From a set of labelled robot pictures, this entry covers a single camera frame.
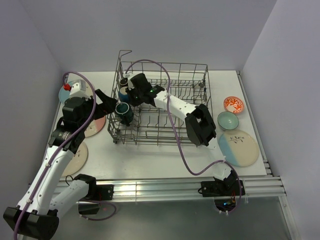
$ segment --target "small dish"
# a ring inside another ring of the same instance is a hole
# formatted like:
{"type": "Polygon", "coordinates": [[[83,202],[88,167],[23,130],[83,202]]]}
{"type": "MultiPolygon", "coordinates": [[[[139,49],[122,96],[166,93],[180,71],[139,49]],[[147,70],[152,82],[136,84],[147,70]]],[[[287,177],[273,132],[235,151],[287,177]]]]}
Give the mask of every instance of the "small dish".
{"type": "Polygon", "coordinates": [[[239,114],[245,109],[244,102],[236,96],[228,96],[223,101],[224,109],[228,112],[239,114]]]}
{"type": "Polygon", "coordinates": [[[225,131],[234,130],[239,126],[239,119],[232,112],[223,111],[218,115],[218,124],[225,131]]]}

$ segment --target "plate with leaf pattern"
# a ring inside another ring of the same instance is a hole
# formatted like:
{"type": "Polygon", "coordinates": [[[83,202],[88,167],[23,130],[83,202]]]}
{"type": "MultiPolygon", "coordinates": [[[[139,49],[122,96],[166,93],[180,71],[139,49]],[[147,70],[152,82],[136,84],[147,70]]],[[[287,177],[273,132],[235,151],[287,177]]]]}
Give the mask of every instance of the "plate with leaf pattern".
{"type": "Polygon", "coordinates": [[[258,159],[259,146],[245,131],[239,129],[226,131],[218,143],[225,160],[234,166],[247,167],[258,159]]]}

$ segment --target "dish rack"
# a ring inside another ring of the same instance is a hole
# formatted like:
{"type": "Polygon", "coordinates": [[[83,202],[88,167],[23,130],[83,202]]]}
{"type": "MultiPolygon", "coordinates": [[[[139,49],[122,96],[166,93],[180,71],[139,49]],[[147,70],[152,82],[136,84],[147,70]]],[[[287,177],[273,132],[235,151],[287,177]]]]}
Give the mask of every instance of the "dish rack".
{"type": "MultiPolygon", "coordinates": [[[[133,63],[133,61],[123,61],[122,58],[131,52],[131,50],[121,50],[117,59],[111,97],[119,102],[120,80],[127,68],[133,63]]],[[[174,62],[159,62],[159,64],[170,75],[170,93],[172,95],[191,104],[204,104],[208,107],[210,114],[213,114],[208,65],[174,62]]],[[[152,86],[160,85],[165,89],[168,87],[167,75],[160,66],[154,63],[138,62],[129,69],[129,72],[144,73],[152,86]]],[[[136,145],[177,144],[166,110],[145,103],[135,107],[131,106],[131,109],[133,111],[133,121],[130,126],[120,123],[121,119],[115,113],[107,115],[107,130],[115,144],[119,142],[136,145]]],[[[192,144],[187,136],[185,122],[174,115],[172,115],[172,119],[180,142],[182,144],[192,144]]]]}

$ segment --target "red bowl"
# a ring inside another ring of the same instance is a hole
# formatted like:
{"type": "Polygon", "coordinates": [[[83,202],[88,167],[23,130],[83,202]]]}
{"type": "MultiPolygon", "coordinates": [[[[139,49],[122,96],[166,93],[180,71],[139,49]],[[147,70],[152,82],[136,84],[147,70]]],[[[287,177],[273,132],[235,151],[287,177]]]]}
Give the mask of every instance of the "red bowl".
{"type": "Polygon", "coordinates": [[[239,114],[245,109],[244,102],[236,96],[228,96],[223,101],[224,109],[228,112],[239,114]]]}

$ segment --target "plate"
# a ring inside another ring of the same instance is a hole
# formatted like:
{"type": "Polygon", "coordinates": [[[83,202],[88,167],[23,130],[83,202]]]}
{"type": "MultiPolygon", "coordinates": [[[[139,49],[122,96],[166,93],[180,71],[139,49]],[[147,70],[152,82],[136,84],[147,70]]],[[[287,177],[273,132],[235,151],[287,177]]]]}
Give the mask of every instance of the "plate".
{"type": "MultiPolygon", "coordinates": [[[[75,84],[76,82],[78,81],[84,81],[84,80],[81,80],[81,79],[78,79],[78,80],[73,80],[73,81],[69,81],[68,84],[70,86],[72,86],[73,84],[75,84]]],[[[93,95],[93,92],[90,88],[90,86],[85,83],[85,88],[86,88],[86,91],[85,93],[88,95],[88,96],[92,96],[93,95]]],[[[70,92],[65,90],[64,87],[61,87],[60,88],[60,91],[59,91],[59,100],[62,104],[65,104],[65,101],[69,98],[69,95],[70,95],[70,92]]]]}
{"type": "Polygon", "coordinates": [[[99,118],[97,120],[93,120],[84,131],[85,137],[87,138],[97,134],[98,132],[101,131],[101,129],[104,128],[105,124],[106,124],[106,116],[99,118]]]}
{"type": "Polygon", "coordinates": [[[87,145],[84,142],[82,142],[78,148],[78,151],[76,151],[75,155],[73,156],[69,164],[66,166],[61,177],[72,175],[78,172],[85,165],[87,158],[88,148],[87,145]]]}
{"type": "Polygon", "coordinates": [[[234,166],[247,167],[258,159],[259,146],[245,131],[238,129],[226,131],[218,143],[225,160],[234,166]]]}

